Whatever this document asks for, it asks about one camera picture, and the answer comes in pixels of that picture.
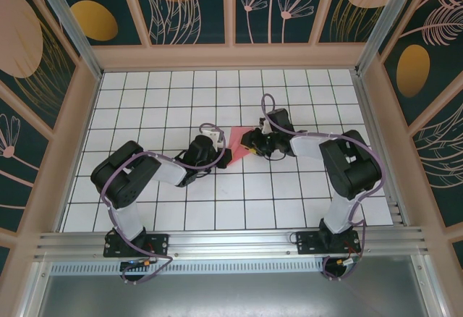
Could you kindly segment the pink cloth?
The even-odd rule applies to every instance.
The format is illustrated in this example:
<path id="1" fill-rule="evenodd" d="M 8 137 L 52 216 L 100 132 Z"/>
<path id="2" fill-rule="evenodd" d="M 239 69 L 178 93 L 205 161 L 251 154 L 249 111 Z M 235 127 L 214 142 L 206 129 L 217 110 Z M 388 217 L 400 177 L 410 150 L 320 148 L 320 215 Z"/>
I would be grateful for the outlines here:
<path id="1" fill-rule="evenodd" d="M 244 158 L 250 152 L 241 145 L 242 136 L 253 131 L 253 127 L 232 127 L 229 136 L 228 149 L 231 151 L 230 164 Z"/>

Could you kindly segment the grey metal sheet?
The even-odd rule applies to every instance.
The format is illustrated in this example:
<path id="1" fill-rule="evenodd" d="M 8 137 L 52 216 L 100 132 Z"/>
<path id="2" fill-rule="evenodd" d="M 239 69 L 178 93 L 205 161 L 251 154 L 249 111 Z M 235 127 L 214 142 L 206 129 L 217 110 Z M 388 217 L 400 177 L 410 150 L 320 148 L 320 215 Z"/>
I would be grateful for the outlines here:
<path id="1" fill-rule="evenodd" d="M 49 279 L 38 317 L 438 317 L 414 281 L 329 282 L 316 273 Z"/>

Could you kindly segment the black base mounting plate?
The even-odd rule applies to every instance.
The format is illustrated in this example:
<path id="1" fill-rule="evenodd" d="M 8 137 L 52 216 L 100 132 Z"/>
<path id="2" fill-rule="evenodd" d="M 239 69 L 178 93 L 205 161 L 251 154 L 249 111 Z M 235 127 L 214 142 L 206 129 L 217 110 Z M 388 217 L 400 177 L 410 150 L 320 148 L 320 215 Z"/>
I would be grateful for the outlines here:
<path id="1" fill-rule="evenodd" d="M 361 251 L 358 233 L 348 229 L 340 234 L 332 234 L 329 230 L 306 231 L 296 233 L 297 251 L 300 255 L 315 254 L 348 254 Z"/>
<path id="2" fill-rule="evenodd" d="M 132 244 L 150 253 L 167 255 L 169 236 L 167 234 L 140 234 Z M 104 258 L 137 258 L 143 254 L 130 247 L 118 233 L 111 231 L 105 236 Z"/>

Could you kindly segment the dark panel orange oval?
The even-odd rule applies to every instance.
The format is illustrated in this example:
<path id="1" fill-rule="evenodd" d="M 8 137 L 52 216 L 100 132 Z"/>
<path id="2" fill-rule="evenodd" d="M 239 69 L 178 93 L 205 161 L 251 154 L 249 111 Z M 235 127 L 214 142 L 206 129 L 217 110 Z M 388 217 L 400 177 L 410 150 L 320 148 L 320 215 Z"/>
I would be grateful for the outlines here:
<path id="1" fill-rule="evenodd" d="M 92 46 L 140 44 L 127 0 L 66 0 Z"/>

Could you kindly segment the aluminium front rail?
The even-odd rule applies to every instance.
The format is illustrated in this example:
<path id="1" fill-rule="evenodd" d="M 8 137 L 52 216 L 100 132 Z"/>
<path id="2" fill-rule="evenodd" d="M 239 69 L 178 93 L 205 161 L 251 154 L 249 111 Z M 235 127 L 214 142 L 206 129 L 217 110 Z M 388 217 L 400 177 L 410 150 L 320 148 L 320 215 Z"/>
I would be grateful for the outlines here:
<path id="1" fill-rule="evenodd" d="M 174 231 L 168 255 L 176 260 L 296 257 L 292 229 Z M 44 233 L 33 252 L 35 261 L 103 261 L 105 232 Z M 425 255 L 428 245 L 419 227 L 368 227 L 364 256 Z"/>

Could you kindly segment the aluminium side rail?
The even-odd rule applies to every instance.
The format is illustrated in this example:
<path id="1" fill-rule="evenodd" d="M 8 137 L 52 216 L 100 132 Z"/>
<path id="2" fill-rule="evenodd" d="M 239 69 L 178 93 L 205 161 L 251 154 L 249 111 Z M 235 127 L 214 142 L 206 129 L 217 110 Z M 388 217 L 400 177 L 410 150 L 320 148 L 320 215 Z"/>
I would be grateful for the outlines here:
<path id="1" fill-rule="evenodd" d="M 379 122 L 376 118 L 370 96 L 361 77 L 352 74 L 352 82 L 368 134 L 370 147 L 379 156 L 384 167 L 383 187 L 361 202 L 366 224 L 369 227 L 406 226 L 407 223 L 402 215 L 399 192 L 388 167 L 388 154 L 385 151 Z"/>

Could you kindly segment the aluminium corner post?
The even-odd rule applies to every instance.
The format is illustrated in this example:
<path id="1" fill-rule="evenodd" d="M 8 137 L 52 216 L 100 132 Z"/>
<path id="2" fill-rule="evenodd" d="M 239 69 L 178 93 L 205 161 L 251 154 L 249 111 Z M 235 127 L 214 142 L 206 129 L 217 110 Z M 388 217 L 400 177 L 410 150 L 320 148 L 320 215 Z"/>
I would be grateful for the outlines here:
<path id="1" fill-rule="evenodd" d="M 101 80 L 102 69 L 98 60 L 93 53 L 91 45 L 89 44 L 85 34 L 80 28 L 77 20 L 72 14 L 68 3 L 66 0 L 48 0 L 51 8 L 56 13 L 57 17 L 61 20 L 64 29 L 68 32 L 69 37 L 71 38 L 73 44 L 76 46 L 77 50 L 80 52 L 80 55 L 83 61 L 89 67 L 92 75 L 97 79 Z"/>
<path id="2" fill-rule="evenodd" d="M 388 0 L 355 65 L 354 69 L 357 77 L 362 77 L 370 66 L 406 2 L 407 0 Z"/>

